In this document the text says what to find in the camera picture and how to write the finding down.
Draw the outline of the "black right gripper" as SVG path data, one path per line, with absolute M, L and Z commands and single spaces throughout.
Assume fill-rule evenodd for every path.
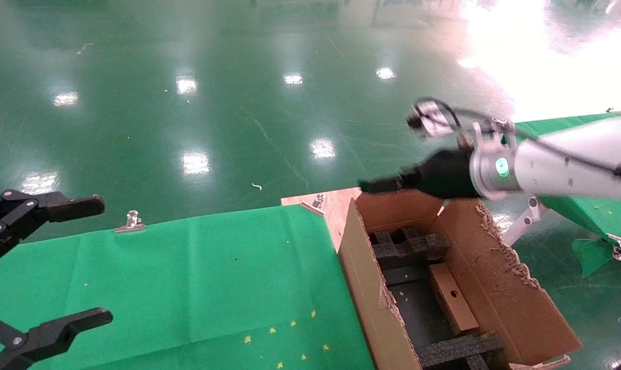
M 442 199 L 479 198 L 470 174 L 472 149 L 444 149 L 424 162 L 405 168 L 400 175 L 359 179 L 366 194 L 384 194 L 417 189 Z

